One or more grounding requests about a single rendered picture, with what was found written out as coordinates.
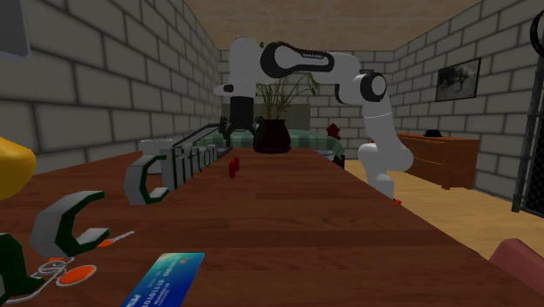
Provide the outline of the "grey green letter figure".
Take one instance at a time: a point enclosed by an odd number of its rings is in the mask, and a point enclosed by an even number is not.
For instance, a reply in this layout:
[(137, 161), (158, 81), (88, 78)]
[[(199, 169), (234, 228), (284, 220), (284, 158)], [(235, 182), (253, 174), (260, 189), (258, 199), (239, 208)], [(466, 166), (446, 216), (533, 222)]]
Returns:
[(22, 245), (12, 235), (0, 233), (0, 306), (28, 301), (50, 282), (63, 285), (60, 278), (74, 257), (96, 249), (110, 235), (108, 228), (72, 234), (77, 213), (104, 197), (103, 191), (68, 194), (36, 215), (29, 244), (48, 262), (31, 275), (27, 274)]

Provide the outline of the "orange white scissors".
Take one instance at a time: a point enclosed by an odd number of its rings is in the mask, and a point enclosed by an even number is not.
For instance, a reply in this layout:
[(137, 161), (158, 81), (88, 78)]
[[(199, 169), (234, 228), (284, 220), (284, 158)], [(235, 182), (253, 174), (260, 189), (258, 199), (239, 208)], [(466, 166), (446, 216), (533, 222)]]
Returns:
[(50, 283), (61, 288), (74, 286), (97, 271), (97, 267), (90, 264), (67, 269), (74, 260), (74, 257), (50, 258), (29, 276), (16, 277), (0, 270), (0, 306), (29, 301)]

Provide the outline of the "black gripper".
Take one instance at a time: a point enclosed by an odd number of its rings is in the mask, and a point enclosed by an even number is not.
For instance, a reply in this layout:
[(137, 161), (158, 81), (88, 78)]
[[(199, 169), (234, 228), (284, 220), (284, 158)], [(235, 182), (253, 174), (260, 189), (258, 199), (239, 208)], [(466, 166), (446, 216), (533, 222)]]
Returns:
[(253, 98), (242, 96), (231, 97), (229, 110), (229, 120), (227, 117), (221, 116), (219, 127), (219, 132), (226, 141), (226, 147), (231, 147), (230, 135), (232, 129), (249, 130), (252, 132), (254, 138), (261, 138), (263, 136), (265, 119), (262, 116), (254, 118)]

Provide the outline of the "black metal fence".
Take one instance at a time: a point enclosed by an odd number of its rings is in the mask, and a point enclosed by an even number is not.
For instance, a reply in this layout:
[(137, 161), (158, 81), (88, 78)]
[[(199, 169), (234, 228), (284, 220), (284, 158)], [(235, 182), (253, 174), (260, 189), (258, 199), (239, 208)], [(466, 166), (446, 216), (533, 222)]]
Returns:
[(512, 211), (544, 218), (544, 33), (539, 37), (539, 12), (529, 29), (530, 43), (538, 54), (527, 124), (513, 193)]

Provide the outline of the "blue card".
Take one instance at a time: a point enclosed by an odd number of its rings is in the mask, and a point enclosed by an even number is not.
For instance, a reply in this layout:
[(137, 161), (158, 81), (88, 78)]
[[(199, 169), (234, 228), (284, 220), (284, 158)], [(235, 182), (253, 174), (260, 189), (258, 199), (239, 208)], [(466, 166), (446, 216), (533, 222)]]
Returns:
[(120, 307), (180, 307), (204, 253), (163, 253)]

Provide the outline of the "grey green letter sign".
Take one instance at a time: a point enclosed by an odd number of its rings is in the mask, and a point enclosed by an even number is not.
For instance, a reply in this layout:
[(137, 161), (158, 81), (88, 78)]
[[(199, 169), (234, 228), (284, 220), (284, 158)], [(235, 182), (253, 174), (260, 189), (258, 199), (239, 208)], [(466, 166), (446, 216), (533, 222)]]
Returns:
[[(232, 147), (183, 147), (160, 149), (159, 154), (142, 155), (126, 169), (124, 191), (131, 205), (149, 205), (162, 201), (169, 192), (186, 184), (223, 157)], [(161, 185), (149, 192), (147, 189), (148, 168), (160, 162)]]

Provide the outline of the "green plant in black pot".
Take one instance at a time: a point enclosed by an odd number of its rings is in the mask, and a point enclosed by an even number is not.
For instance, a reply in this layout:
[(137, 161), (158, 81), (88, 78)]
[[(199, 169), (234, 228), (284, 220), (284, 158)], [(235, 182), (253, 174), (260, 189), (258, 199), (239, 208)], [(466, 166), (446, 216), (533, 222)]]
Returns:
[(259, 154), (285, 154), (290, 146), (290, 135), (281, 116), (288, 111), (292, 100), (298, 95), (309, 92), (316, 96), (319, 84), (310, 73), (297, 78), (296, 83), (288, 86), (288, 77), (280, 78), (273, 85), (259, 84), (257, 96), (264, 104), (264, 134), (261, 138), (253, 137), (253, 149)]

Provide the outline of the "green bed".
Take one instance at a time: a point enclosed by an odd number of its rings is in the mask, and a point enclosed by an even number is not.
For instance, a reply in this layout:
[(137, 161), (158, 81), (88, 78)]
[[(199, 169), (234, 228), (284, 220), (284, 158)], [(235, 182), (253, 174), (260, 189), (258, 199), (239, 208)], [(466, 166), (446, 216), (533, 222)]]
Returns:
[[(263, 115), (263, 104), (255, 105), (255, 116)], [(332, 160), (339, 167), (344, 168), (345, 155), (344, 148), (339, 140), (330, 137), (327, 134), (311, 132), (310, 123), (310, 105), (295, 104), (291, 105), (286, 113), (281, 116), (285, 119), (285, 125), (288, 128), (291, 138), (291, 147), (309, 147), (329, 160)], [(226, 141), (219, 132), (213, 132), (195, 141), (196, 146), (216, 145), (226, 147)], [(251, 148), (253, 145), (253, 136), (249, 131), (237, 130), (231, 134), (231, 147), (233, 148)]]

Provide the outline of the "grey cup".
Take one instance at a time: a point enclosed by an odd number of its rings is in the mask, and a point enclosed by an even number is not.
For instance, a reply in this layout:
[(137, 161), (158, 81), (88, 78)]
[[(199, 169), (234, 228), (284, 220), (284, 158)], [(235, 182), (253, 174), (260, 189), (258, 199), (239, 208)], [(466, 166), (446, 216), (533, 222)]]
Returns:
[[(170, 138), (141, 140), (139, 145), (144, 155), (158, 155), (160, 153), (160, 149), (171, 148), (173, 145), (173, 140)], [(160, 174), (160, 161), (155, 161), (147, 169), (147, 173)]]

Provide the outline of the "orange handled small tool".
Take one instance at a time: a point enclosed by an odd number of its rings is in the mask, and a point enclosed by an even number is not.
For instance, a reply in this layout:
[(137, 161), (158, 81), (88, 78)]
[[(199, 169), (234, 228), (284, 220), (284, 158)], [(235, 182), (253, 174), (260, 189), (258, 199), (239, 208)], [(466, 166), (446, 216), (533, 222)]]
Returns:
[(99, 248), (105, 248), (105, 247), (108, 247), (108, 246), (111, 246), (113, 245), (114, 243), (118, 242), (119, 240), (121, 239), (124, 239), (126, 237), (128, 237), (129, 235), (133, 235), (134, 234), (134, 231), (129, 231), (129, 232), (126, 232), (122, 235), (118, 235), (116, 237), (113, 237), (113, 238), (108, 238), (108, 239), (105, 239), (103, 242), (101, 242), (98, 247)]

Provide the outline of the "grey wall panel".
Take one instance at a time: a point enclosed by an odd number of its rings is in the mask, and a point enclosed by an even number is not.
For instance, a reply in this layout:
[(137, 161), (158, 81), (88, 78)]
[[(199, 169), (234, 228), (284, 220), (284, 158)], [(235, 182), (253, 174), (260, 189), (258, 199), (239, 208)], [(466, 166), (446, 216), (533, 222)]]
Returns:
[(0, 58), (26, 60), (30, 55), (23, 0), (0, 0)]

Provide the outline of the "dark wall picture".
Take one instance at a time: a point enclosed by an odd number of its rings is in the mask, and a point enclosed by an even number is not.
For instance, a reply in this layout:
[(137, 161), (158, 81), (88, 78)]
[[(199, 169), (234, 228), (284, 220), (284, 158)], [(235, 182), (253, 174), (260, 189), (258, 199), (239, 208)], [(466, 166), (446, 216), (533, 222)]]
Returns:
[(438, 72), (436, 102), (472, 99), (477, 95), (481, 58), (451, 65)]

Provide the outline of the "yellow rounded object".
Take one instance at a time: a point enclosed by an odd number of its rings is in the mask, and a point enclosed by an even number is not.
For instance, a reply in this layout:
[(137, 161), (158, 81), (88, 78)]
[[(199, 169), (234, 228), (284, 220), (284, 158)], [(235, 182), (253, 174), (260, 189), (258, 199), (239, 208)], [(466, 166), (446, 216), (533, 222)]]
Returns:
[(0, 201), (18, 193), (36, 165), (36, 156), (29, 148), (0, 137)]

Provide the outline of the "brown wooden dresser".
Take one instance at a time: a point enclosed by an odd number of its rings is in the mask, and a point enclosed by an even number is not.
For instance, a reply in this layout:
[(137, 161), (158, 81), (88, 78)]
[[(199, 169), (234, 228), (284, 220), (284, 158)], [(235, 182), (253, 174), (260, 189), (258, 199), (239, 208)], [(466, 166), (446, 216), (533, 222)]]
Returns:
[(414, 156), (406, 173), (443, 189), (473, 189), (479, 140), (425, 137), (414, 133), (398, 133), (398, 138)]

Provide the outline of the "dark thin frame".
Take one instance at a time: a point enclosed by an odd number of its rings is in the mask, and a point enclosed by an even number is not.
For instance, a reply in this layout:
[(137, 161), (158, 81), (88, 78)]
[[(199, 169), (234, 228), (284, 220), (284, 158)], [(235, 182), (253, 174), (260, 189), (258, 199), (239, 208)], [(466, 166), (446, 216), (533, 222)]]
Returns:
[(227, 126), (226, 123), (209, 123), (205, 126), (197, 129), (196, 131), (190, 133), (187, 137), (173, 143), (173, 148), (181, 147), (184, 143), (192, 143), (194, 144), (195, 141), (198, 141), (210, 133), (219, 130), (220, 128), (225, 128)]

